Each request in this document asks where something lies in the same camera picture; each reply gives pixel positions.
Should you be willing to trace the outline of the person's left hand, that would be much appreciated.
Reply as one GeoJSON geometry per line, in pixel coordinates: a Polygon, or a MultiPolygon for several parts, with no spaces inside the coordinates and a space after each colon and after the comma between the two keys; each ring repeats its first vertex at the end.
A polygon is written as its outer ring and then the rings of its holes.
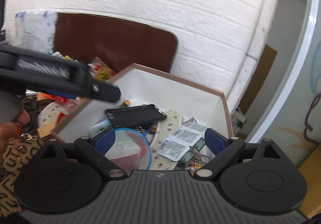
{"type": "Polygon", "coordinates": [[[3,161],[3,154],[7,150],[7,146],[9,144],[10,139],[16,137],[18,124],[24,125],[24,124],[28,124],[29,122],[30,122],[30,115],[25,110],[23,110],[13,122],[7,122],[7,123],[1,124],[1,128],[0,128],[1,162],[3,161]]]}

